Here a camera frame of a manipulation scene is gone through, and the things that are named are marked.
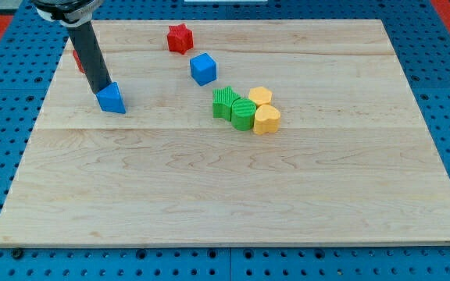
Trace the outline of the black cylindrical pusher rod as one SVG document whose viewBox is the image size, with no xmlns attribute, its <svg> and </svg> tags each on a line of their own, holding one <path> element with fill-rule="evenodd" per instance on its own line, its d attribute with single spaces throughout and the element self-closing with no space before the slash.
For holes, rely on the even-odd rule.
<svg viewBox="0 0 450 281">
<path fill-rule="evenodd" d="M 108 87 L 112 81 L 91 21 L 78 27 L 68 27 L 67 31 L 89 86 L 92 92 L 97 94 Z"/>
</svg>

